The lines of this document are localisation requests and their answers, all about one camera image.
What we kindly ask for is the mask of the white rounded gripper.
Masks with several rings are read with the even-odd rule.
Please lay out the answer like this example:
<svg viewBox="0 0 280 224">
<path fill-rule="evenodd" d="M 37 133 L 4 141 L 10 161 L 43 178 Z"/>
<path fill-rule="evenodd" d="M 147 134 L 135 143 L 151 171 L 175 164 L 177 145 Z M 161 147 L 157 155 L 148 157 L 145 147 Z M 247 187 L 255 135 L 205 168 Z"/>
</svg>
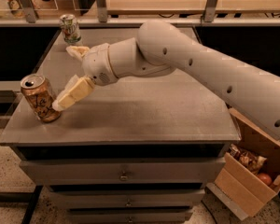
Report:
<svg viewBox="0 0 280 224">
<path fill-rule="evenodd" d="M 86 76 L 74 75 L 70 78 L 64 90 L 53 102 L 54 110 L 63 111 L 82 100 L 93 92 L 95 84 L 105 86 L 119 80 L 111 68 L 108 50 L 109 44 L 107 43 L 91 49 L 84 46 L 68 46 L 66 48 L 71 57 L 82 61 L 82 68 Z"/>
</svg>

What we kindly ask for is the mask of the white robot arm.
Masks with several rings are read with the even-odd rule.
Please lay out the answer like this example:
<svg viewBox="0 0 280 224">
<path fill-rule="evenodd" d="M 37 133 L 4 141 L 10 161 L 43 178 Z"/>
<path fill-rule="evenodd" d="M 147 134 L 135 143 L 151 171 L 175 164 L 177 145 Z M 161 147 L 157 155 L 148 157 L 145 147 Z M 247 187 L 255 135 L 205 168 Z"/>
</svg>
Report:
<svg viewBox="0 0 280 224">
<path fill-rule="evenodd" d="M 63 111 L 95 86 L 123 77 L 160 77 L 179 69 L 280 141 L 280 77 L 205 47 L 173 25 L 147 21 L 137 36 L 92 48 L 69 46 L 84 77 L 73 76 L 53 102 Z"/>
</svg>

